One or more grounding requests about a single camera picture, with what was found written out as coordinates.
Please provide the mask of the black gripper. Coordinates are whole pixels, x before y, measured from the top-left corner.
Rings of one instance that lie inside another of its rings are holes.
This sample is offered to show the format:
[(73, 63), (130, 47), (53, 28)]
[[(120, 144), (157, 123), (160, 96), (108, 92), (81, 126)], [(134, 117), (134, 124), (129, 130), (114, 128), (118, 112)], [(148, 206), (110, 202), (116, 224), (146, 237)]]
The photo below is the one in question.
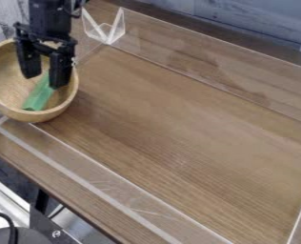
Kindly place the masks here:
[[(29, 0), (30, 19), (28, 24), (17, 22), (16, 48), (22, 74), (26, 79), (42, 74), (42, 57), (50, 55), (50, 87), (60, 89), (69, 84), (72, 76), (72, 58), (77, 41), (70, 37), (72, 19), (77, 18), (76, 0)], [(40, 42), (61, 43), (58, 52), (53, 52)]]

